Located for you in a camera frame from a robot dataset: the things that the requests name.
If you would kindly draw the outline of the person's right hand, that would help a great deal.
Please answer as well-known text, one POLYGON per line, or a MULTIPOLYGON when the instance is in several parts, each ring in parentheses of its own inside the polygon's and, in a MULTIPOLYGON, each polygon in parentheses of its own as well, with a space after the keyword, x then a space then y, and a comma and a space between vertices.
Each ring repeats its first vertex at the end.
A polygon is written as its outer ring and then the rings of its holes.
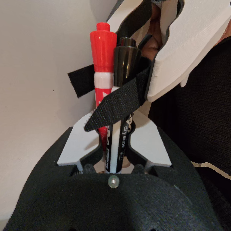
POLYGON ((152 37, 147 41, 147 43, 142 48, 142 56, 153 60, 159 49, 162 47, 163 42, 161 38, 160 30, 160 8, 152 3, 152 16, 150 21, 150 26, 148 29, 148 34, 152 37))

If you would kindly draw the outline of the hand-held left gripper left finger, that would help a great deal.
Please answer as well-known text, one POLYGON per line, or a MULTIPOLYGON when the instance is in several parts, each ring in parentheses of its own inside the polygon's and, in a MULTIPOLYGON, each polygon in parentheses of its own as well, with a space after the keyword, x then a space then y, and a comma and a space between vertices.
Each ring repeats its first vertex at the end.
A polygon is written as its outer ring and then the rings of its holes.
POLYGON ((93 112, 82 117, 73 126, 62 153, 57 161, 59 166, 76 165, 83 171, 86 164, 95 165, 103 157, 101 137, 96 130, 86 132, 85 123, 93 112))

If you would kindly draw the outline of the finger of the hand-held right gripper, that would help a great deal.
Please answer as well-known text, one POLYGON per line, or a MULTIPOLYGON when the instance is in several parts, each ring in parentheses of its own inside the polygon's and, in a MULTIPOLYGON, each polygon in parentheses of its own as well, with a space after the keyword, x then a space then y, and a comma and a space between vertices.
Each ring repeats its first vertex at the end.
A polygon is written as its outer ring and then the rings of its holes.
POLYGON ((185 86, 190 72, 220 40, 230 19, 230 0, 163 1, 163 46, 152 62, 147 100, 157 100, 180 82, 185 86))
POLYGON ((136 45, 146 36, 152 16, 150 0, 118 0, 113 7, 107 23, 117 34, 117 44, 122 37, 133 38, 136 45))

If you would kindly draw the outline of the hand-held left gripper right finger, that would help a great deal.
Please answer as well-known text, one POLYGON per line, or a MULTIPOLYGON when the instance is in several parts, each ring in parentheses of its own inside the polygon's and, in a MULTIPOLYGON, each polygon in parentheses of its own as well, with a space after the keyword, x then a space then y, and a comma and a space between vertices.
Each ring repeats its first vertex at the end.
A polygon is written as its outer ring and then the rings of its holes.
POLYGON ((135 166, 140 164, 145 172, 153 166, 172 165, 157 126, 140 111, 135 111, 132 129, 128 136, 127 159, 135 166))

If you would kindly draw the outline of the red dry erase marker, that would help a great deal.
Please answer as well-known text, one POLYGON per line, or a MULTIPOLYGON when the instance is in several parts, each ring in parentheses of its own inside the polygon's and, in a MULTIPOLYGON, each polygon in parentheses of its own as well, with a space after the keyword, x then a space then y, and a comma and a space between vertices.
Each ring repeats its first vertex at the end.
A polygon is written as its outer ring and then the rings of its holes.
POLYGON ((90 33, 90 42, 95 71, 95 101, 98 107, 114 86, 114 49, 117 35, 110 31, 108 23, 99 22, 96 25, 96 31, 90 33))

